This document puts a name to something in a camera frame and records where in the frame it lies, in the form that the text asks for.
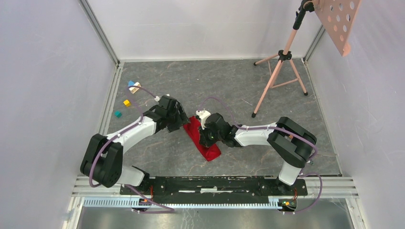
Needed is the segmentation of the red cloth napkin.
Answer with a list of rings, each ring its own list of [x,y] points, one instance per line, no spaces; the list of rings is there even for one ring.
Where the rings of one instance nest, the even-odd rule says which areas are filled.
[[[206,143],[203,142],[204,138],[200,132],[201,123],[196,116],[191,116],[189,123],[185,124],[183,128],[206,161],[213,161],[221,155],[221,150],[216,144],[207,146]]]

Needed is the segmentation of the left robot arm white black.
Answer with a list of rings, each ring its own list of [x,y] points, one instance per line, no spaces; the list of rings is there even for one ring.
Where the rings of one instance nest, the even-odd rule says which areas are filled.
[[[80,172],[89,177],[92,187],[131,185],[138,194],[145,194],[150,188],[147,172],[135,166],[124,166],[124,154],[141,140],[163,129],[171,133],[189,122],[182,104],[164,95],[157,105],[145,111],[130,125],[108,135],[93,135],[80,165]]]

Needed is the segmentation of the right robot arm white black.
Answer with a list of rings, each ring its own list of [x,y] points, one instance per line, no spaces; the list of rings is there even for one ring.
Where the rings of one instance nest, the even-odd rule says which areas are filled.
[[[230,125],[219,113],[196,111],[201,125],[199,143],[210,147],[222,142],[228,147],[252,145],[271,146],[284,160],[277,177],[276,189],[287,195],[295,189],[295,182],[305,165],[317,154],[317,139],[308,130],[288,117],[267,125]]]

